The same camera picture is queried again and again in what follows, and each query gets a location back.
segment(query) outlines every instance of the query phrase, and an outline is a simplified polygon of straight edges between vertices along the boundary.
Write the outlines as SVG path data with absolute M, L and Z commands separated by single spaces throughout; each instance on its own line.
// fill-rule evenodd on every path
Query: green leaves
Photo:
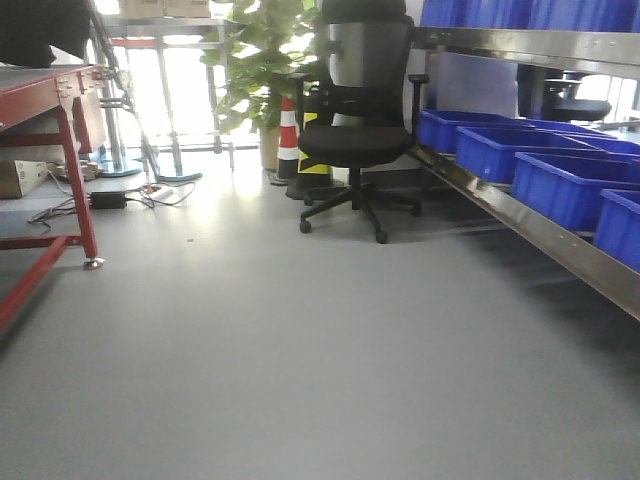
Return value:
M 288 78 L 313 71 L 309 34 L 317 15 L 314 0 L 218 0 L 232 3 L 231 20 L 242 28 L 227 38 L 226 94 L 218 103 L 221 129 L 229 132 L 250 119 L 252 129 L 280 123 L 281 96 L 293 96 Z M 217 32 L 204 41 L 220 41 Z M 221 65 L 220 50 L 205 50 L 201 61 Z

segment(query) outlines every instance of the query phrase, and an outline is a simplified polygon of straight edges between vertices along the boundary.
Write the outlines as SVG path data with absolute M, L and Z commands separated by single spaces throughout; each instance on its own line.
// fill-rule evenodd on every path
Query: traffic cone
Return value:
M 280 143 L 278 147 L 278 170 L 269 181 L 271 185 L 285 186 L 294 179 L 298 172 L 298 128 L 293 101 L 282 97 L 280 113 Z

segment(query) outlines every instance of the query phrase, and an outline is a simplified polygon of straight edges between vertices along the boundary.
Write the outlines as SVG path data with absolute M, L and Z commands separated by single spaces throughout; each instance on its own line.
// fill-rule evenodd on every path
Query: chair seat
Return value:
M 581 120 L 595 122 L 602 120 L 611 111 L 611 104 L 606 100 L 563 99 L 552 106 L 552 120 L 568 122 Z
M 412 145 L 402 127 L 315 126 L 302 132 L 300 150 L 318 163 L 371 167 L 394 161 Z

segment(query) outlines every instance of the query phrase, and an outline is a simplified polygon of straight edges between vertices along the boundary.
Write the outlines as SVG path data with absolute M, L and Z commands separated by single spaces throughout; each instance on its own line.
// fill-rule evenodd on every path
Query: black office chair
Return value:
M 544 120 L 596 122 L 609 114 L 611 104 L 606 100 L 576 98 L 582 79 L 587 75 L 590 74 L 564 71 L 562 78 L 546 81 L 546 93 L 542 107 Z
M 518 66 L 518 107 L 520 115 L 529 117 L 532 94 L 535 88 L 534 72 L 531 65 Z M 604 119 L 611 111 L 611 104 L 606 100 L 577 99 L 578 88 L 582 79 L 589 73 L 569 70 L 544 69 L 543 97 L 540 118 L 557 122 L 572 120 L 596 122 Z
M 414 145 L 402 112 L 414 26 L 405 12 L 404 0 L 324 0 L 322 4 L 316 25 L 320 111 L 317 120 L 301 131 L 298 144 L 314 162 L 348 168 L 349 181 L 302 213 L 302 233 L 311 232 L 309 217 L 346 202 L 365 213 L 378 243 L 386 243 L 388 235 L 370 199 L 408 205 L 414 216 L 421 214 L 419 200 L 374 190 L 362 185 L 360 177 L 362 168 L 390 163 Z M 420 85 L 427 77 L 411 75 L 410 80 L 414 83 L 415 129 Z

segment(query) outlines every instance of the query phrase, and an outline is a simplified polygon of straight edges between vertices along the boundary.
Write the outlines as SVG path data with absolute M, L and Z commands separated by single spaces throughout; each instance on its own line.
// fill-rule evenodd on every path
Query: power adapter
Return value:
M 124 192 L 91 192 L 89 200 L 91 201 L 91 208 L 95 210 L 124 208 L 127 206 L 127 198 Z

